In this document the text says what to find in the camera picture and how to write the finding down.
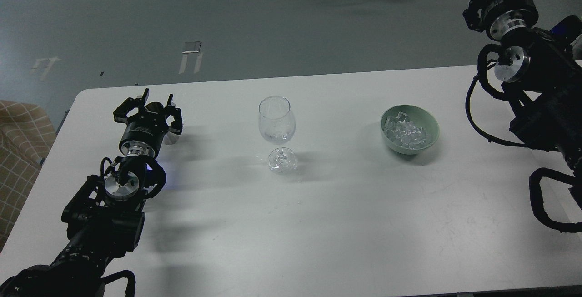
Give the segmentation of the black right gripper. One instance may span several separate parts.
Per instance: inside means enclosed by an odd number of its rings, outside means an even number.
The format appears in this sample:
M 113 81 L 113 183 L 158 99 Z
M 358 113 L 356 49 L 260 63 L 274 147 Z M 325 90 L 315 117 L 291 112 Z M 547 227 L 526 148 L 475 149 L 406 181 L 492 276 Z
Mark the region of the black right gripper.
M 487 36 L 494 41 L 500 41 L 514 27 L 531 28 L 539 17 L 533 0 L 469 0 L 463 11 L 468 29 L 476 32 L 485 29 Z

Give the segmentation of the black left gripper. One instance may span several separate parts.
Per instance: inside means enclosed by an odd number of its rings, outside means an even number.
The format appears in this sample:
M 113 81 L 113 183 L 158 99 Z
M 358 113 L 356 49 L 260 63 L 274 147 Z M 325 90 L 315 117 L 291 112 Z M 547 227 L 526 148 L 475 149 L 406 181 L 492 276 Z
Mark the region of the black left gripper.
M 152 158 L 157 158 L 159 155 L 163 141 L 159 135 L 152 131 L 147 112 L 140 112 L 145 109 L 149 93 L 150 89 L 146 88 L 143 94 L 135 98 L 127 98 L 114 110 L 114 122 L 125 124 L 125 131 L 119 142 L 119 150 L 125 156 L 130 154 L 137 155 L 138 152 L 136 150 Z M 138 113 L 130 117 L 129 113 L 134 109 L 137 109 Z M 168 124 L 168 133 L 181 135 L 183 132 L 183 118 L 181 109 L 177 108 L 173 102 L 173 94 L 168 96 L 164 114 L 166 120 L 169 117 L 172 118 L 172 121 Z

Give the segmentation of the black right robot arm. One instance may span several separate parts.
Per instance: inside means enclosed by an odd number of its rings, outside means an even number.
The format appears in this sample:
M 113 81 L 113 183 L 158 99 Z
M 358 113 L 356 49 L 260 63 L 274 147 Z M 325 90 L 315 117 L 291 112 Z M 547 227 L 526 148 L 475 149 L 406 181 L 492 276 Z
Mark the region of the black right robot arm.
M 489 143 L 562 154 L 571 175 L 536 169 L 529 178 L 529 195 L 536 219 L 562 233 L 580 233 L 579 222 L 552 220 L 544 208 L 540 182 L 547 177 L 569 185 L 581 204 L 581 67 L 573 43 L 581 36 L 581 19 L 570 15 L 550 30 L 536 28 L 539 13 L 533 0 L 470 0 L 463 11 L 467 27 L 484 32 L 492 43 L 477 57 L 477 73 L 464 102 L 470 125 Z M 518 142 L 483 131 L 471 114 L 476 84 L 494 99 L 505 101 L 515 118 L 509 131 Z

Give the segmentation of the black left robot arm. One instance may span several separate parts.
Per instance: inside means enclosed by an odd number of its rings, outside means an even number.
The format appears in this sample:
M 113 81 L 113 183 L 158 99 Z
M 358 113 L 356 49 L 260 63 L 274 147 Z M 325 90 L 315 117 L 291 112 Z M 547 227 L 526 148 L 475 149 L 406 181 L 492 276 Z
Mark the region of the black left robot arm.
M 157 196 L 167 176 L 157 162 L 166 136 L 183 131 L 181 109 L 169 94 L 166 104 L 148 103 L 150 90 L 127 98 L 114 110 L 114 121 L 125 125 L 121 155 L 100 162 L 65 206 L 66 247 L 49 265 L 21 270 L 1 285 L 3 297 L 102 297 L 105 287 L 125 279 L 124 295 L 135 296 L 131 270 L 105 275 L 108 264 L 139 245 L 146 201 Z

